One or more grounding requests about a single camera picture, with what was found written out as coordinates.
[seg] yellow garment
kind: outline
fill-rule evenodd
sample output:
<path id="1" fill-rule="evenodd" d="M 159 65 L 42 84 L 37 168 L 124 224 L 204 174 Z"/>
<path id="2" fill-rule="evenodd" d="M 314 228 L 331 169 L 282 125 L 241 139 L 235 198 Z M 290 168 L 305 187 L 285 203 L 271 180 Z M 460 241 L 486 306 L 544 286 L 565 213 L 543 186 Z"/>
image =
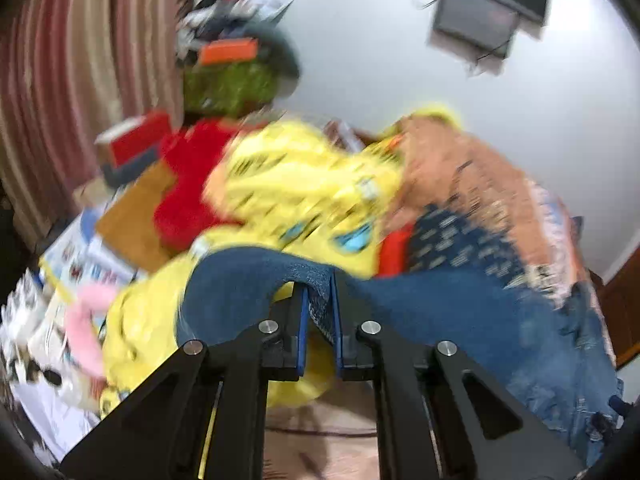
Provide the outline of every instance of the yellow garment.
<path id="1" fill-rule="evenodd" d="M 451 110 L 446 105 L 440 103 L 431 103 L 422 108 L 418 108 L 411 115 L 413 116 L 425 116 L 425 117 L 435 117 L 441 120 L 443 123 L 451 126 L 455 130 L 463 130 L 462 120 L 457 113 Z M 400 134 L 400 125 L 399 120 L 393 123 L 391 126 L 386 128 L 382 132 L 383 137 L 391 137 L 394 135 Z"/>
<path id="2" fill-rule="evenodd" d="M 203 200 L 244 226 L 206 231 L 207 245 L 233 245 L 228 236 L 235 230 L 240 244 L 255 240 L 249 243 L 371 277 L 379 220 L 401 178 L 391 145 L 386 139 L 350 155 L 297 121 L 237 137 L 211 173 Z"/>
<path id="3" fill-rule="evenodd" d="M 109 386 L 100 399 L 101 415 L 177 349 L 176 313 L 204 255 L 261 246 L 371 277 L 378 265 L 380 218 L 398 190 L 402 172 L 391 145 L 391 140 L 384 140 L 348 155 L 329 146 L 317 130 L 291 122 L 237 138 L 212 172 L 206 199 L 245 225 L 207 230 L 190 254 L 177 256 L 116 298 L 106 319 L 103 359 Z M 287 296 L 290 285 L 276 294 Z M 307 350 L 304 378 L 270 384 L 268 405 L 299 406 L 330 387 L 331 349 L 323 340 L 310 338 Z"/>
<path id="4" fill-rule="evenodd" d="M 107 388 L 100 397 L 100 416 L 119 404 L 118 393 L 132 392 L 171 354 L 175 314 L 197 258 L 181 254 L 148 280 L 125 288 L 106 318 L 102 359 Z"/>

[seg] patterned fabric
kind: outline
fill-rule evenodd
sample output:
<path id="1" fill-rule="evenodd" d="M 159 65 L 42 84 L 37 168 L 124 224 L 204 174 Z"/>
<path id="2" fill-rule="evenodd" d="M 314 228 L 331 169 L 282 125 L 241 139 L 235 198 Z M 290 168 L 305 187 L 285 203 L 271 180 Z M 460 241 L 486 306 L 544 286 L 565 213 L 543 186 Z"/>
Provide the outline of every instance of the patterned fabric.
<path id="1" fill-rule="evenodd" d="M 415 223 L 408 247 L 409 271 L 473 266 L 502 286 L 527 283 L 525 269 L 500 233 L 474 227 L 460 214 L 429 204 Z"/>
<path id="2" fill-rule="evenodd" d="M 538 205 L 537 212 L 545 238 L 549 244 L 551 260 L 548 265 L 527 267 L 529 283 L 541 290 L 561 308 L 570 295 L 574 283 L 588 283 L 590 307 L 600 319 L 604 347 L 611 363 L 616 365 L 616 355 L 607 330 L 598 297 L 583 263 L 574 222 L 570 219 L 562 201 L 549 190 L 528 180 L 529 192 Z"/>
<path id="3" fill-rule="evenodd" d="M 478 138 L 430 117 L 398 121 L 405 168 L 385 218 L 393 231 L 434 203 L 474 225 L 505 233 L 527 266 L 551 262 L 526 174 Z"/>
<path id="4" fill-rule="evenodd" d="M 3 31 L 0 177 L 31 248 L 99 171 L 95 136 L 151 108 L 182 123 L 178 0 L 24 0 Z"/>

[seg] red fabric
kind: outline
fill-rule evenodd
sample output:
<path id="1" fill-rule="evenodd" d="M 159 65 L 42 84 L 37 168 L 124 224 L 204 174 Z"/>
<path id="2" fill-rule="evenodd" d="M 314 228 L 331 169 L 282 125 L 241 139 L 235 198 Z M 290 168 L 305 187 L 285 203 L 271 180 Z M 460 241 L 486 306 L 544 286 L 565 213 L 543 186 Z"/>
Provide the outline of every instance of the red fabric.
<path id="1" fill-rule="evenodd" d="M 175 187 L 156 208 L 154 224 L 160 239 L 178 251 L 189 248 L 209 227 L 236 223 L 216 215 L 200 201 L 209 173 L 221 160 L 223 148 L 238 129 L 219 121 L 199 121 L 186 133 L 164 137 L 160 156 L 177 175 Z"/>
<path id="2" fill-rule="evenodd" d="M 112 166 L 117 168 L 123 165 L 171 132 L 171 120 L 167 112 L 163 110 L 149 112 L 140 126 L 111 141 L 109 150 Z"/>
<path id="3" fill-rule="evenodd" d="M 382 240 L 376 276 L 397 276 L 405 272 L 406 247 L 413 232 L 414 224 L 407 224 L 402 229 L 389 233 Z"/>

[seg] pile of clothes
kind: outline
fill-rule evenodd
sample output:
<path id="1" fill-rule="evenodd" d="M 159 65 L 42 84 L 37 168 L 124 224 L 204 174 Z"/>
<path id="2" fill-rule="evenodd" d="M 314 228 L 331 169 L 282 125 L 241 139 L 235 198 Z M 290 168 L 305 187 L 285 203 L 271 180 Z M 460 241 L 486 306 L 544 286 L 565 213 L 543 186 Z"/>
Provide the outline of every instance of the pile of clothes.
<path id="1" fill-rule="evenodd" d="M 591 415 L 615 420 L 607 400 L 620 388 L 562 203 L 439 108 L 371 143 L 343 123 L 279 117 L 170 134 L 160 160 L 94 219 L 100 246 L 130 273 L 79 278 L 67 298 L 62 346 L 101 384 L 90 411 L 108 416 L 185 341 L 233 339 L 305 283 L 318 330 L 304 378 L 270 384 L 265 468 L 283 478 L 300 460 L 322 462 L 326 476 L 374 470 L 372 403 L 356 401 L 362 416 L 348 408 L 372 391 L 334 384 L 327 305 L 340 269 L 376 320 L 416 342 L 455 341 L 593 463 Z M 52 282 L 56 271 L 44 274 Z M 278 452 L 310 413 L 322 428 L 305 438 L 326 445 L 288 435 L 300 452 Z M 338 435 L 351 433 L 361 440 L 345 447 Z M 314 456 L 327 446 L 330 460 Z"/>

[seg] light blue patch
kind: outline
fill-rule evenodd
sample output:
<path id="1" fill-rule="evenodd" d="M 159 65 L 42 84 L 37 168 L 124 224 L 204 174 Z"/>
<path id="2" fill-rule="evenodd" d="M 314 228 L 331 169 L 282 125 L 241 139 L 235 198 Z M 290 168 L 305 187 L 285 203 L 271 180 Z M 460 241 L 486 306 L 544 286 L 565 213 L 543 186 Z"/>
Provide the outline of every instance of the light blue patch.
<path id="1" fill-rule="evenodd" d="M 89 243 L 95 234 L 95 224 L 100 218 L 100 213 L 95 209 L 84 209 L 80 213 L 80 232 L 84 241 Z"/>
<path id="2" fill-rule="evenodd" d="M 372 232 L 373 226 L 367 223 L 355 231 L 335 237 L 334 241 L 343 251 L 359 253 L 371 243 Z"/>
<path id="3" fill-rule="evenodd" d="M 290 242 L 292 240 L 295 240 L 296 238 L 298 238 L 302 234 L 302 231 L 304 229 L 305 229 L 305 224 L 303 222 L 298 222 L 293 227 L 290 227 L 287 230 L 287 232 L 285 232 L 280 237 L 280 239 L 284 240 L 285 242 Z"/>
<path id="4" fill-rule="evenodd" d="M 91 277 L 97 282 L 100 280 L 100 273 L 102 272 L 102 267 L 98 264 L 95 264 L 91 268 Z"/>

